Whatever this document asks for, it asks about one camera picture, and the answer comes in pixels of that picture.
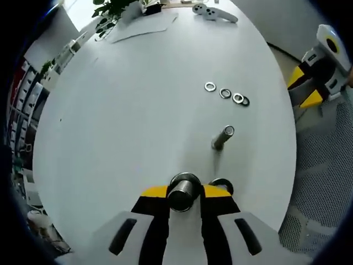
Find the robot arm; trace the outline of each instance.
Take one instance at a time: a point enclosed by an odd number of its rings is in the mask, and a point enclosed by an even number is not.
[[[352,64],[335,30],[320,25],[317,45],[308,51],[296,70],[297,78],[289,85],[292,105],[301,108],[333,100],[346,88]]]
[[[169,186],[145,191],[132,212],[121,212],[96,231],[76,264],[165,264],[163,256],[171,228],[169,213],[175,208],[189,211],[197,197],[201,199],[202,237],[208,264],[279,265],[311,261],[283,248],[277,232],[254,215],[240,212],[228,190],[232,187],[225,179],[201,185],[193,174],[178,174]],[[176,251],[183,256],[182,250]],[[175,264],[179,263],[188,261],[183,258]]]

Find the wall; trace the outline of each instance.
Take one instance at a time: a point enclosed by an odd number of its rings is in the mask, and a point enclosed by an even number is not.
[[[328,24],[309,0],[232,0],[266,41],[301,59],[315,44],[319,24]]]
[[[78,37],[78,30],[61,7],[50,27],[33,42],[24,57],[39,72],[46,61],[52,60],[70,40]]]

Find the metal cylinder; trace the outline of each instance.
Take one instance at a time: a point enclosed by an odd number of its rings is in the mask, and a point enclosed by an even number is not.
[[[180,181],[168,194],[170,207],[174,211],[187,211],[194,203],[194,187],[190,181]]]
[[[234,134],[234,127],[227,125],[211,142],[213,149],[220,151],[223,149],[223,145],[230,137]]]

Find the paper sheet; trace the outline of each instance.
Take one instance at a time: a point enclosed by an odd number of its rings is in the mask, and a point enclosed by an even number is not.
[[[120,27],[119,24],[107,37],[107,41],[115,43],[133,36],[152,32],[165,31],[178,17],[177,13],[157,13],[133,20],[127,27]]]

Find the metal ring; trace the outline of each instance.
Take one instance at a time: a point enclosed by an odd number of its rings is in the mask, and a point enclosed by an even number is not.
[[[216,90],[216,85],[213,82],[207,82],[205,84],[205,90],[208,92],[213,92]]]
[[[234,193],[234,188],[232,182],[225,178],[216,178],[212,180],[209,185],[211,186],[225,186],[227,188],[227,192],[229,192],[231,195]]]
[[[233,101],[235,102],[235,103],[237,103],[237,104],[242,104],[243,103],[243,101],[244,101],[244,96],[242,95],[242,94],[239,94],[239,93],[235,93],[234,95],[233,95]]]
[[[221,88],[220,96],[221,96],[221,98],[227,99],[232,96],[232,92],[229,89]]]
[[[244,101],[243,101],[242,105],[244,107],[247,107],[248,105],[250,105],[250,100],[246,96],[244,96]]]

